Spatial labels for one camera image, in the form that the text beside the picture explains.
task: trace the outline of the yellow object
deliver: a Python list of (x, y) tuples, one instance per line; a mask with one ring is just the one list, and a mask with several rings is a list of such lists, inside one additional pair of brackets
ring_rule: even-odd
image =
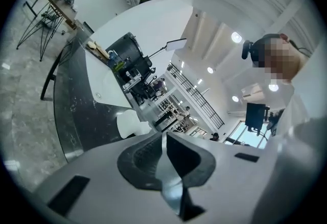
[(103, 50), (102, 47), (99, 44), (97, 44), (95, 41), (94, 44), (96, 45), (97, 49), (101, 52), (101, 54), (105, 56), (107, 59), (109, 59), (109, 54), (105, 50)]
[(87, 43), (87, 45), (88, 45), (91, 49), (93, 49), (93, 50), (95, 50), (95, 49), (97, 48), (97, 46), (96, 46), (92, 41), (89, 41), (89, 42)]

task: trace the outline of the marble floor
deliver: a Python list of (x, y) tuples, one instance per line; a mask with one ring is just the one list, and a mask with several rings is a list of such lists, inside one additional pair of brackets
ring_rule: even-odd
[(68, 34), (56, 33), (42, 62), (40, 32), (16, 50), (29, 24), (25, 0), (18, 0), (2, 30), (0, 44), (0, 144), (5, 166), (18, 185), (33, 191), (66, 164), (53, 113), (53, 81), (40, 100), (45, 78)]

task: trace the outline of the black counter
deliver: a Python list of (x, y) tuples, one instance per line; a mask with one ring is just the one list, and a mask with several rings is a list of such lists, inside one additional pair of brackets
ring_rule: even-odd
[[(104, 144), (122, 140), (116, 118), (128, 109), (136, 110), (144, 121), (134, 100), (127, 100), (133, 108), (97, 102), (90, 88), (85, 54), (93, 54), (103, 64), (107, 61), (89, 50), (87, 31), (78, 29), (76, 37), (65, 46), (61, 54), (54, 85), (54, 112), (58, 137), (67, 161), (83, 152)], [(122, 80), (115, 74), (122, 87)]]

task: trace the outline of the curved desk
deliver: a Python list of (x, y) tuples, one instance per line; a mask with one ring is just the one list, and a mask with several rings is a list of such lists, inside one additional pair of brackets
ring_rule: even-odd
[(145, 121), (135, 100), (123, 93), (120, 78), (99, 54), (86, 48), (89, 35), (79, 28), (64, 47), (54, 85), (56, 128), (68, 162), (94, 147), (122, 140), (116, 118), (124, 111), (134, 109)]

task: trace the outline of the black railing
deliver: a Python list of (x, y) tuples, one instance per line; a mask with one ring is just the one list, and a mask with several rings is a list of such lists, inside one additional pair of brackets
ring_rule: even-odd
[(201, 95), (200, 92), (190, 83), (186, 77), (180, 73), (180, 71), (171, 63), (169, 63), (167, 71), (173, 75), (179, 84), (186, 89), (190, 96), (195, 100), (195, 102), (201, 107), (204, 113), (211, 119), (214, 125), (219, 129), (224, 122), (215, 112), (215, 110), (209, 105), (205, 98)]

